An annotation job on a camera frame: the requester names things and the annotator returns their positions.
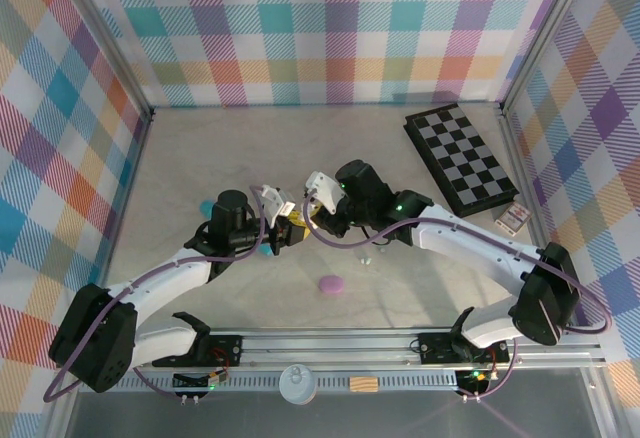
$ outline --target wooden block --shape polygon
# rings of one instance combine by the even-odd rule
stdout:
[[[354,393],[375,393],[378,391],[378,377],[351,376],[349,377],[349,389]]]

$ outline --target white table surface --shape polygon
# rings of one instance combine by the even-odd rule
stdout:
[[[393,191],[412,189],[447,207],[410,142],[404,117],[425,106],[256,107],[161,109],[138,169],[107,276],[134,278],[171,257],[203,221],[199,205],[230,188],[245,192],[267,183],[302,200],[314,170],[333,176],[360,158]],[[490,104],[463,106],[496,159],[512,170]],[[493,221],[505,207],[468,221],[506,236]],[[352,230],[345,242],[360,241]],[[528,230],[518,241],[530,243]],[[362,265],[360,257],[371,257]],[[149,321],[187,311],[213,328],[450,326],[462,310],[507,296],[462,261],[394,242],[385,253],[373,245],[350,251],[313,237],[232,265],[212,283],[189,291]],[[324,295],[324,275],[344,278],[340,295]]]

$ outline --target plaid fabric backdrop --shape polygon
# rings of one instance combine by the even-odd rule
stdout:
[[[606,351],[640,429],[640,0],[575,0],[515,111],[549,232],[614,316]]]
[[[552,0],[95,0],[155,105],[500,98]]]
[[[112,244],[143,129],[70,0],[0,0],[0,436],[35,435],[47,350]]]

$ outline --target chessboard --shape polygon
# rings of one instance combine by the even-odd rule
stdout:
[[[458,105],[406,117],[404,129],[453,213],[511,203],[518,190]]]

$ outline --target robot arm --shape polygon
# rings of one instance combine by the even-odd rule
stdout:
[[[282,246],[304,239],[305,228],[287,218],[292,209],[287,194],[265,185],[260,200],[269,227],[261,243],[268,243],[274,255]],[[260,218],[255,217],[246,195],[237,190],[221,193],[211,219],[161,265],[166,266],[164,271],[147,272],[154,274],[136,287],[132,286],[136,280],[130,280],[109,288],[94,284],[81,288],[49,348],[49,357],[63,366],[102,310],[130,288],[130,293],[106,314],[72,364],[70,371],[76,377],[102,392],[114,386],[128,369],[143,363],[167,356],[206,358],[205,354],[211,352],[207,347],[210,329],[197,318],[181,312],[173,315],[169,326],[144,329],[142,325],[178,296],[212,281],[231,265],[229,259],[237,251],[253,247],[259,239]],[[227,261],[205,261],[203,256],[224,257]]]
[[[566,249],[555,243],[549,243],[545,250],[514,243],[453,216],[416,192],[393,193],[361,160],[344,165],[335,176],[336,181],[324,175],[321,182],[311,178],[307,182],[307,192],[315,189],[314,196],[323,205],[324,200],[330,200],[329,206],[320,208],[312,219],[318,227],[342,238],[351,226],[382,231],[403,220],[422,218],[427,222],[401,226],[385,238],[463,260],[512,295],[485,308],[469,308],[460,315],[451,330],[452,346],[458,354],[470,359],[471,347],[484,349],[522,335],[544,345],[558,342],[579,293],[522,257],[546,262],[575,278]],[[335,203],[342,191],[345,195]]]

